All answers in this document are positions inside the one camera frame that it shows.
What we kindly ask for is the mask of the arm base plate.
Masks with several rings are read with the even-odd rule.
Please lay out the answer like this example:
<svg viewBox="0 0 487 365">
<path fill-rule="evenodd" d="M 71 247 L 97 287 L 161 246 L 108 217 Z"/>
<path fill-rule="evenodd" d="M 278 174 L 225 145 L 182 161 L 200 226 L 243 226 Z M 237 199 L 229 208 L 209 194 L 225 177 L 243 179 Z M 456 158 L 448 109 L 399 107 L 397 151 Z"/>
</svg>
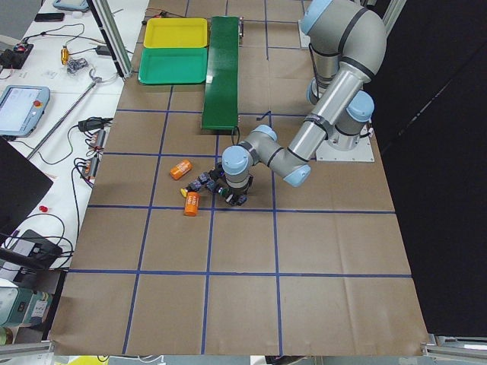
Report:
<svg viewBox="0 0 487 365">
<path fill-rule="evenodd" d="M 310 44 L 310 37 L 309 33 L 309 25 L 304 20 L 298 21 L 298 31 L 299 31 L 299 38 L 300 38 L 300 45 L 302 49 L 307 49 Z"/>
<path fill-rule="evenodd" d="M 375 159 L 368 128 L 364 127 L 354 136 L 333 129 L 331 136 L 316 150 L 316 159 L 321 162 L 373 163 Z"/>
</svg>

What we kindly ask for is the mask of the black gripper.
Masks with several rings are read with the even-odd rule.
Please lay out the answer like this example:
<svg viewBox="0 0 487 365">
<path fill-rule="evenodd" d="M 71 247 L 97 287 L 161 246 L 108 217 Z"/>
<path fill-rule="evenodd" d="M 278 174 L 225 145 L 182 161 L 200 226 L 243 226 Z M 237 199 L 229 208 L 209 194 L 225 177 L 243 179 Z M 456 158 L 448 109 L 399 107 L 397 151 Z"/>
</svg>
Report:
<svg viewBox="0 0 487 365">
<path fill-rule="evenodd" d="M 224 167 L 225 163 L 221 160 L 213 169 L 213 192 L 220 195 L 229 205 L 243 205 L 253 184 L 253 175 L 246 167 L 237 175 L 227 173 Z"/>
</svg>

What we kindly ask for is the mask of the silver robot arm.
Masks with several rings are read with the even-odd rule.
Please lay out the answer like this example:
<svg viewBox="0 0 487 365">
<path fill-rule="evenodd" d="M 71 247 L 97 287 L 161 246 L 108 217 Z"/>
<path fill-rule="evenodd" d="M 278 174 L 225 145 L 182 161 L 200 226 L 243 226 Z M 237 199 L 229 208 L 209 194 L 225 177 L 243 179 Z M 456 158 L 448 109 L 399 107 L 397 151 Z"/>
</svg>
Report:
<svg viewBox="0 0 487 365">
<path fill-rule="evenodd" d="M 317 97 L 312 111 L 290 145 L 277 142 L 267 125 L 224 150 L 208 190 L 229 205 L 242 205 L 253 177 L 250 168 L 262 163 L 291 186 L 310 174 L 308 164 L 324 140 L 336 135 L 356 138 L 372 114 L 371 97 L 362 86 L 377 74 L 387 47 L 387 32 L 373 11 L 351 1 L 313 1 L 300 23 L 310 38 Z"/>
</svg>

